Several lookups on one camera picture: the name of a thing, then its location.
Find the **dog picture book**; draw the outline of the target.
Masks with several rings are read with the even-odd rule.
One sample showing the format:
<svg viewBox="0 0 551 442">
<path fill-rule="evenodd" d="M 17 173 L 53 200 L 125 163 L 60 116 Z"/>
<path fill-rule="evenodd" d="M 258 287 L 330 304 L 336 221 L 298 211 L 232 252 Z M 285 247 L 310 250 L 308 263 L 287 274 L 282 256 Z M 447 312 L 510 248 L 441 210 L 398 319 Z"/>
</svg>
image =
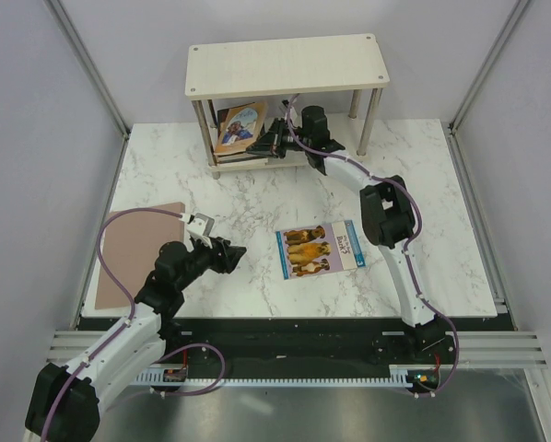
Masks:
<svg viewBox="0 0 551 442">
<path fill-rule="evenodd" d="M 366 265 L 352 220 L 275 233 L 285 280 L 339 273 Z"/>
</svg>

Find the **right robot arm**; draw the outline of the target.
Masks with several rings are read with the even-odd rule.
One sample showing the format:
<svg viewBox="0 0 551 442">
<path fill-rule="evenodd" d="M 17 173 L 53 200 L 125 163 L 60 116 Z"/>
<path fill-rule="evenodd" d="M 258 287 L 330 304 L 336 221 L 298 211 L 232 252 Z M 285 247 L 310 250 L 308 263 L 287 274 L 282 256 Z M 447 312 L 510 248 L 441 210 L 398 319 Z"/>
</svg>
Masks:
<svg viewBox="0 0 551 442">
<path fill-rule="evenodd" d="M 398 176 L 376 176 L 335 141 L 325 111 L 309 106 L 301 112 L 296 127 L 288 112 L 253 142 L 247 152 L 262 157 L 283 158 L 301 151 L 309 165 L 337 180 L 359 197 L 361 225 L 369 243 L 382 254 L 398 295 L 401 319 L 412 331 L 403 338 L 404 355 L 424 362 L 436 351 L 433 334 L 439 331 L 439 311 L 425 298 L 412 242 L 422 231 L 422 216 L 404 180 Z"/>
</svg>

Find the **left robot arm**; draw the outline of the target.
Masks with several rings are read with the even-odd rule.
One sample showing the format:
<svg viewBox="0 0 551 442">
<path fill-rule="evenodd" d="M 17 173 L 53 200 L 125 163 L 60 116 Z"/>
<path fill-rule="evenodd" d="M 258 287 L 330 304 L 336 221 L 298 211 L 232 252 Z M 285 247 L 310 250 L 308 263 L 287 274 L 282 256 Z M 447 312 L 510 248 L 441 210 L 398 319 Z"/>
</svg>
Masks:
<svg viewBox="0 0 551 442">
<path fill-rule="evenodd" d="M 208 270 L 232 273 L 246 251 L 221 237 L 198 239 L 190 249 L 179 241 L 163 245 L 129 313 L 81 354 L 39 372 L 26 429 L 43 441 L 91 440 L 103 415 L 139 374 L 182 354 L 173 318 L 184 289 Z"/>
</svg>

